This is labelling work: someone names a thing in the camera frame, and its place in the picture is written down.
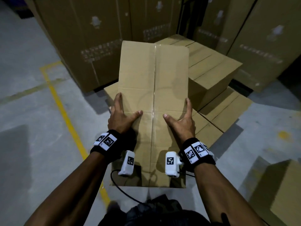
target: concrete floor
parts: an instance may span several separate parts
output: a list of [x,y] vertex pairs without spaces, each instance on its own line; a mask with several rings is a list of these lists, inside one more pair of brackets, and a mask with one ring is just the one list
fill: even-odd
[[[82,157],[39,70],[59,60],[54,48],[34,18],[21,20],[1,1],[0,28],[0,222],[22,225]],[[83,95],[61,64],[47,74],[88,151],[107,130],[104,92]],[[211,147],[217,167],[246,199],[267,165],[301,158],[300,101],[279,81],[249,98],[254,103]],[[110,170],[104,186],[127,211],[136,203],[109,186]],[[191,177],[186,189],[123,190],[140,201],[166,194],[207,217]],[[104,214],[98,195],[85,225],[97,225]]]

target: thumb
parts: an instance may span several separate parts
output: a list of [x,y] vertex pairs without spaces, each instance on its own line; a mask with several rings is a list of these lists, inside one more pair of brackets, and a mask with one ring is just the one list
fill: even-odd
[[135,113],[133,113],[131,116],[129,116],[129,121],[133,123],[135,120],[137,120],[141,115],[143,114],[142,110],[139,110]]
[[168,126],[174,127],[175,123],[177,122],[173,117],[168,114],[163,115],[164,120],[166,121]]

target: hand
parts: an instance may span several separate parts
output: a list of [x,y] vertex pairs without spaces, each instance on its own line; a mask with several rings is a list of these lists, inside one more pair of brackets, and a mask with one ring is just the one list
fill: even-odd
[[127,117],[123,111],[122,95],[121,93],[118,93],[114,100],[114,106],[111,107],[111,116],[108,119],[108,129],[113,129],[120,134],[124,134],[130,129],[133,122],[142,114],[142,110],[139,110]]
[[175,133],[180,138],[181,143],[195,137],[195,125],[192,119],[192,105],[189,98],[186,98],[187,111],[182,119],[176,121],[168,114],[164,114],[163,118],[167,125],[174,129]]

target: person's right arm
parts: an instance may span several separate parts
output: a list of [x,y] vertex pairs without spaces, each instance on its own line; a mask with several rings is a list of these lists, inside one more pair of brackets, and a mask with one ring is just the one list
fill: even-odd
[[[176,121],[170,115],[163,115],[166,123],[175,131],[181,143],[195,137],[195,127],[191,115],[192,105],[188,98],[186,103],[187,112],[183,119]],[[249,206],[248,202],[215,165],[201,163],[194,168],[194,174],[200,196],[211,222],[222,223],[221,214],[225,213],[231,226],[264,226],[262,220]]]

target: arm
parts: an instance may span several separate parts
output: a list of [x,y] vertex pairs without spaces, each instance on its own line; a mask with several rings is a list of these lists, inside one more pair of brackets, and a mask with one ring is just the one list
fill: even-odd
[[[195,138],[194,121],[191,115],[192,105],[188,98],[186,103],[187,112],[183,119],[176,121],[167,114],[163,115],[166,123],[174,130],[182,144],[190,138]],[[191,166],[196,177],[200,196],[211,222],[222,223],[221,214],[225,213],[231,226],[264,225],[247,201],[215,165],[201,163],[195,167],[193,167],[193,164]]]
[[[111,108],[108,129],[124,135],[142,115],[137,111],[127,117],[118,93]],[[102,182],[107,165],[117,159],[123,148],[91,151],[91,154],[43,201],[25,226],[84,225]]]

